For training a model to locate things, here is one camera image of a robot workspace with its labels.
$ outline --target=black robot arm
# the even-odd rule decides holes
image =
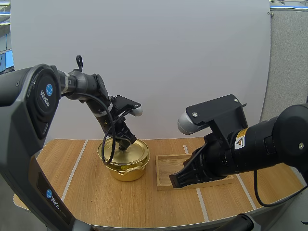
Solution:
[[[79,100],[82,103],[86,103],[108,136],[112,136],[112,134],[110,130],[111,121],[108,119],[107,111],[98,102],[86,96],[86,94],[101,100],[111,113],[113,121],[125,111],[133,116],[142,115],[140,103],[123,96],[109,96],[102,77],[97,74],[87,75],[83,73],[81,56],[77,56],[76,60],[78,69],[74,69],[68,74],[58,71],[62,95],[71,100]],[[119,143],[122,150],[126,150],[136,141],[136,137],[130,132],[124,121],[125,118],[122,117],[115,123],[115,141]]]
[[[234,95],[186,108],[178,120],[184,134],[209,127],[205,144],[170,175],[173,187],[225,178],[284,162],[308,182],[308,104],[293,105],[278,117],[248,127],[243,106]]]

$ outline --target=blue logo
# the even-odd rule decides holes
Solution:
[[[50,83],[47,84],[46,93],[47,93],[48,96],[52,95],[52,85]]]
[[[50,190],[50,189],[48,189],[48,190],[47,190],[47,192],[46,192],[46,196],[47,196],[47,198],[48,198],[48,199],[50,199],[50,198],[51,198],[51,196],[52,196],[52,192],[51,192],[51,190]]]

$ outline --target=black cable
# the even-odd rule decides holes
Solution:
[[[95,96],[93,96],[93,95],[90,95],[90,94],[85,94],[85,93],[75,93],[75,95],[80,95],[80,96],[84,96],[84,97],[87,97],[87,98],[89,98],[89,99],[92,99],[92,100],[94,100],[95,102],[97,102],[105,111],[106,111],[106,113],[107,113],[107,116],[108,116],[108,119],[109,119],[109,122],[110,122],[110,125],[111,125],[111,127],[109,128],[109,130],[108,130],[108,132],[110,131],[110,129],[111,129],[111,132],[112,132],[112,149],[111,149],[111,154],[110,154],[110,156],[114,156],[114,154],[115,154],[115,148],[116,148],[116,129],[115,129],[115,122],[114,122],[114,120],[112,119],[112,116],[111,116],[111,114],[110,114],[110,111],[108,110],[108,107],[103,103],[103,101],[101,101],[99,98],[97,98],[97,97],[95,97]],[[111,162],[111,158],[110,158],[110,160],[106,163],[105,162],[105,160],[103,160],[103,163],[105,164],[105,165],[108,165],[108,164],[110,164],[110,162]]]
[[[123,118],[124,116],[126,116],[128,113],[130,113],[132,111],[132,109],[128,109],[126,110],[125,112],[123,112],[123,114],[121,116],[119,116],[115,121],[114,121],[114,124],[119,121],[121,118]],[[103,163],[104,165],[108,165],[111,163],[112,159],[114,158],[114,154],[115,152],[111,152],[110,154],[110,157],[109,157],[109,160],[108,162],[106,163],[105,161],[105,155],[104,155],[104,146],[105,146],[105,142],[106,142],[106,138],[107,138],[107,135],[108,133],[110,132],[110,128],[108,129],[108,131],[105,133],[105,136],[104,136],[104,139],[103,139],[103,143],[102,143],[102,160],[103,160]]]
[[[306,185],[304,188],[302,188],[301,190],[295,192],[294,194],[282,199],[281,201],[279,202],[275,202],[275,203],[272,203],[272,204],[265,204],[261,201],[260,197],[259,197],[259,194],[258,194],[258,185],[257,185],[257,170],[254,170],[254,189],[255,189],[255,195],[256,195],[256,198],[257,198],[257,201],[259,202],[260,205],[262,205],[263,207],[273,207],[273,206],[276,206],[276,205],[280,205],[284,202],[286,202],[287,200],[290,200],[292,197],[298,195],[299,193],[301,193],[303,190],[305,190],[306,188],[308,188],[308,185]]]
[[[80,70],[82,70],[83,62],[82,62],[82,57],[81,57],[81,55],[77,55],[77,56],[76,56],[76,62],[77,62],[78,68],[79,68]]]

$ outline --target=warning label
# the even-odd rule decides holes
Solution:
[[[235,149],[240,149],[245,147],[245,134],[248,128],[241,130],[239,133],[237,133],[236,139],[235,139]]]
[[[244,130],[239,131],[239,133],[237,133],[236,138],[239,138],[239,137],[241,137],[241,136],[244,136],[244,135],[246,134],[246,132],[247,132],[248,129],[249,129],[249,128],[245,128]]]

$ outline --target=wego logo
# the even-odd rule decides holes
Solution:
[[[51,190],[50,189],[48,189],[47,190],[47,192],[46,192],[46,196],[47,196],[47,198],[48,199],[50,199],[51,198],[51,201],[53,202],[53,204],[56,206],[56,208],[57,209],[59,209],[60,207],[59,207],[59,203],[58,202],[56,202],[56,200],[54,199],[54,197],[52,196],[52,192],[51,192]]]
[[[42,100],[45,102],[45,104],[49,107],[48,99],[46,98],[45,93],[43,92],[43,90],[41,90],[40,96],[42,97]]]

